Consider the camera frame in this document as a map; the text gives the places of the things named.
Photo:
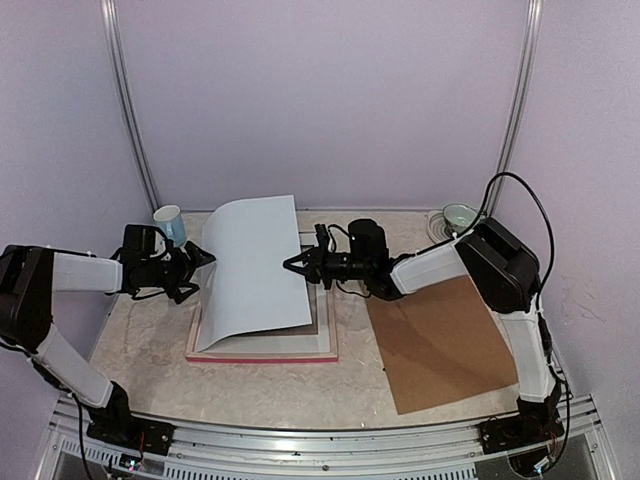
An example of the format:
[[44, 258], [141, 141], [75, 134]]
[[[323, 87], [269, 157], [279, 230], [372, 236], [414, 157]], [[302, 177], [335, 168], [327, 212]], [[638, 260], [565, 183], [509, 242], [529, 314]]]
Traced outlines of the photo print with white border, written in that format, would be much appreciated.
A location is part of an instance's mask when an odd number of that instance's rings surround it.
[[301, 253], [294, 197], [231, 201], [202, 229], [216, 260], [202, 276], [196, 350], [239, 334], [310, 325], [305, 279], [283, 262]]

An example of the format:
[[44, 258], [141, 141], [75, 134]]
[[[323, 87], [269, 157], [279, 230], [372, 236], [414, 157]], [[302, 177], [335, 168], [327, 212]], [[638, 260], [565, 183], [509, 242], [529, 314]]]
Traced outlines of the white mat board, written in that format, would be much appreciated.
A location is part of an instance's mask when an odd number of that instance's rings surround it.
[[213, 344], [216, 354], [315, 354], [332, 350], [331, 320], [326, 291], [309, 291], [312, 326], [316, 333], [303, 333], [302, 327], [234, 335]]

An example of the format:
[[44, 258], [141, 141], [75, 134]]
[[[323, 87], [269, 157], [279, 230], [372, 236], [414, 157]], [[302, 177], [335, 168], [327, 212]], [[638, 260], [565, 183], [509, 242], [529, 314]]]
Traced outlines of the pink wooden picture frame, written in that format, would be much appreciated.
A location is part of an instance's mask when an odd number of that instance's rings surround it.
[[[315, 291], [324, 289], [321, 284], [311, 284], [308, 283], [306, 285], [307, 295], [309, 300], [309, 291]], [[200, 349], [198, 347], [198, 342], [204, 338], [203, 328], [207, 323], [205, 320], [205, 314], [208, 313], [209, 307], [205, 305], [205, 296], [201, 295], [198, 301], [197, 307], [195, 308], [189, 337], [187, 340], [186, 353], [185, 358], [187, 361], [191, 363], [222, 363], [222, 364], [308, 364], [308, 363], [331, 363], [336, 362], [339, 357], [338, 353], [338, 339], [337, 339], [337, 327], [335, 320], [335, 308], [334, 308], [334, 299], [333, 294], [326, 291], [327, 301], [328, 301], [328, 309], [329, 309], [329, 318], [331, 320], [330, 332], [331, 332], [331, 347], [332, 350], [330, 352], [325, 353], [315, 353], [315, 354], [284, 354], [284, 355], [274, 355], [274, 354], [216, 354], [211, 353], [209, 348], [215, 344], [216, 342], [222, 340], [218, 340], [214, 343], [209, 344], [207, 347]], [[302, 327], [303, 333], [316, 333], [317, 328], [312, 326], [312, 318], [311, 322], [307, 325], [300, 325], [296, 327]], [[269, 329], [269, 330], [280, 330], [280, 329], [288, 329], [288, 328], [279, 328], [279, 329]], [[246, 333], [238, 333], [247, 334], [254, 332], [263, 332], [269, 330], [259, 330], [253, 332]]]

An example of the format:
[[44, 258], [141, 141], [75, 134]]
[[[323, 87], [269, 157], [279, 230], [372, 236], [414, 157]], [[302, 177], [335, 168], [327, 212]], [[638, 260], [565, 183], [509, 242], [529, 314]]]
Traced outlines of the brown backing board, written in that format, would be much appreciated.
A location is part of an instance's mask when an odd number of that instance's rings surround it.
[[398, 414], [518, 382], [507, 342], [470, 277], [366, 305]]

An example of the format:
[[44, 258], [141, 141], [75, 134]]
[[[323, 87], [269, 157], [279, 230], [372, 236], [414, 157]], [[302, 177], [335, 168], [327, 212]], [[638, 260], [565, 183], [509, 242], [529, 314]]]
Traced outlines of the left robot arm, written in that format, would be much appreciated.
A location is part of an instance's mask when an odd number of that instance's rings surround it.
[[56, 388], [75, 397], [92, 421], [121, 445], [133, 443], [140, 424], [131, 414], [125, 390], [94, 369], [57, 326], [75, 296], [127, 295], [139, 301], [143, 291], [181, 304], [199, 287], [192, 277], [215, 262], [196, 244], [122, 246], [109, 257], [41, 246], [10, 245], [1, 256], [1, 337], [26, 355]]

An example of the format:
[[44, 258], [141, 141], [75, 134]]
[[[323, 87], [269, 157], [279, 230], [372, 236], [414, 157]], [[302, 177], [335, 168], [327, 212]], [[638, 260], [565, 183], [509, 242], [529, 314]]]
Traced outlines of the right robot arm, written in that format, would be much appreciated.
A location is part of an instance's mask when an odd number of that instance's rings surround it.
[[453, 239], [393, 258], [384, 229], [370, 218], [349, 223], [350, 249], [339, 252], [324, 224], [316, 246], [283, 262], [285, 269], [326, 289], [361, 281], [378, 299], [395, 301], [426, 287], [469, 276], [484, 304], [504, 325], [518, 375], [518, 413], [511, 433], [523, 444], [543, 433], [560, 435], [561, 381], [552, 367], [552, 340], [541, 313], [544, 280], [535, 254], [493, 218], [479, 220]]

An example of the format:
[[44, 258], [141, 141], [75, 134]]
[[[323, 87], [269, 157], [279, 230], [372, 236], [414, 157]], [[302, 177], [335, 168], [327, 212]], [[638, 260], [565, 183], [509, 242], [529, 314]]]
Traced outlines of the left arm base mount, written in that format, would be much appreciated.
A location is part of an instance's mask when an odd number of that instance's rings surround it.
[[124, 430], [115, 424], [92, 422], [87, 427], [89, 438], [142, 454], [167, 456], [172, 444], [175, 426], [157, 420], [134, 417]]

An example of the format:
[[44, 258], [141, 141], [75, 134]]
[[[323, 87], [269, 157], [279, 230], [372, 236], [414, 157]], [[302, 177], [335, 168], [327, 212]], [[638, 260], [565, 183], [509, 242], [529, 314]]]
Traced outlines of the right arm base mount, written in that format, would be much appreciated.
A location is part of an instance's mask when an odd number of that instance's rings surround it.
[[550, 441], [562, 436], [564, 426], [559, 419], [542, 424], [533, 416], [492, 417], [478, 425], [484, 454], [493, 454]]

